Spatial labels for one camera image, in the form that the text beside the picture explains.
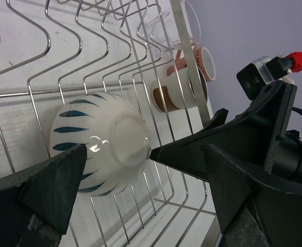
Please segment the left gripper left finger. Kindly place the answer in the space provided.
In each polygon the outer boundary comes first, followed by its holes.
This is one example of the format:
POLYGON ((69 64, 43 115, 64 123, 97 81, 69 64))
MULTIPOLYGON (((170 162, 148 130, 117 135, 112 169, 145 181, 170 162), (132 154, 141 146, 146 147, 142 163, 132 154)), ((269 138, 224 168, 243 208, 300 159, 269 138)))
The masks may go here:
POLYGON ((67 233, 87 148, 76 145, 0 178, 0 246, 58 246, 67 233))

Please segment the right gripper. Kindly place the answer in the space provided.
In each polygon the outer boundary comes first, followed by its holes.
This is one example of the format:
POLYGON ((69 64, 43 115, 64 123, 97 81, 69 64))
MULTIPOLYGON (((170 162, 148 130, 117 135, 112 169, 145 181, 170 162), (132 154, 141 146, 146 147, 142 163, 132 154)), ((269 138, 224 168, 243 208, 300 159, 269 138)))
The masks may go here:
POLYGON ((302 141, 287 130, 297 87, 281 80, 264 86, 249 107, 221 121, 219 167, 272 170, 302 184, 302 141))

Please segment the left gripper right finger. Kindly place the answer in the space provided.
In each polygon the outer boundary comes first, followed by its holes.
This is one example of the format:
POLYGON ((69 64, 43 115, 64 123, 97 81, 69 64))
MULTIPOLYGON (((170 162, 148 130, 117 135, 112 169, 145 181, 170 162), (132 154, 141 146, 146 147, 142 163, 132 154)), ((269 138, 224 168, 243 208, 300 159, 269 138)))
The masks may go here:
POLYGON ((227 113, 219 110, 206 128, 150 158, 210 184, 225 246, 302 246, 302 184, 272 170, 217 165, 227 113))

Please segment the brown and white cup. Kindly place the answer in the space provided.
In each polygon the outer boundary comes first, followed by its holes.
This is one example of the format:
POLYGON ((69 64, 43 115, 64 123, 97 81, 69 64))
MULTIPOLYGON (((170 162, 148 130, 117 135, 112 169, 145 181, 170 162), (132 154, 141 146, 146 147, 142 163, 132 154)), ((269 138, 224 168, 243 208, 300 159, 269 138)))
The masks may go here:
MULTIPOLYGON (((198 73, 200 76, 200 81, 203 84, 203 93, 205 93, 206 100, 208 100, 205 77, 200 69, 198 69, 198 73)), ((196 89, 193 87, 191 83, 188 68, 178 70, 178 76, 180 79, 182 92, 184 94, 184 100, 187 109, 196 107, 197 101, 194 94, 196 92, 196 89)), ((172 112, 181 109, 183 110, 184 109, 183 96, 181 93, 181 87, 179 86, 176 73, 174 72, 169 76, 160 78, 160 84, 164 96, 164 101, 167 107, 167 111, 172 112)), ((157 80, 152 82, 150 91, 155 107, 159 111, 165 112, 161 94, 160 94, 159 84, 157 80)))

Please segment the pink mug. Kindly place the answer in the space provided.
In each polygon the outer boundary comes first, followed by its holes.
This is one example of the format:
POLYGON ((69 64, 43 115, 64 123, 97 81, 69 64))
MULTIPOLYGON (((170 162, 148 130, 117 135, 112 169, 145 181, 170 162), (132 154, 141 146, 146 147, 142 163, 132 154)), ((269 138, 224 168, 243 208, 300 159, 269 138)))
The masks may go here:
MULTIPOLYGON (((205 47, 199 48, 197 45, 194 45, 192 51, 196 65, 201 70, 206 82, 215 80, 216 70, 212 55, 209 50, 205 47)), ((179 49, 174 58, 176 69, 178 71, 187 70, 186 58, 181 56, 182 52, 183 50, 179 49)))

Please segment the white blue-striped bowl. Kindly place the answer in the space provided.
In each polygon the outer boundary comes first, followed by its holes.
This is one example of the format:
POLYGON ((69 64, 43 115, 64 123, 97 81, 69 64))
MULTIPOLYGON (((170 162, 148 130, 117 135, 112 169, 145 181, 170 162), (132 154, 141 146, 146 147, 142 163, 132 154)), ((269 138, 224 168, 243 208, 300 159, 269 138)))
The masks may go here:
POLYGON ((140 111, 126 98, 93 92, 66 102, 49 134, 51 156, 84 144, 87 159, 78 192, 105 197, 132 186, 150 154, 149 131, 140 111))

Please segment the clear glass tumbler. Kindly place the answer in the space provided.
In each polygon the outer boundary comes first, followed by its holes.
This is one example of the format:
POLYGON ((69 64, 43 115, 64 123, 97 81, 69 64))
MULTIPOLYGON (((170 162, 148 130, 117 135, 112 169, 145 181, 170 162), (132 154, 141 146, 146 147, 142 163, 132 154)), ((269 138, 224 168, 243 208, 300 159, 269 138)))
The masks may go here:
MULTIPOLYGON (((183 15, 188 24, 196 25, 188 28, 191 45, 200 43, 202 32, 196 12, 189 1, 180 2, 183 15)), ((150 49, 153 58, 159 59, 169 50, 181 49, 181 41, 171 7, 160 10, 156 5, 149 5, 138 36, 150 49)))

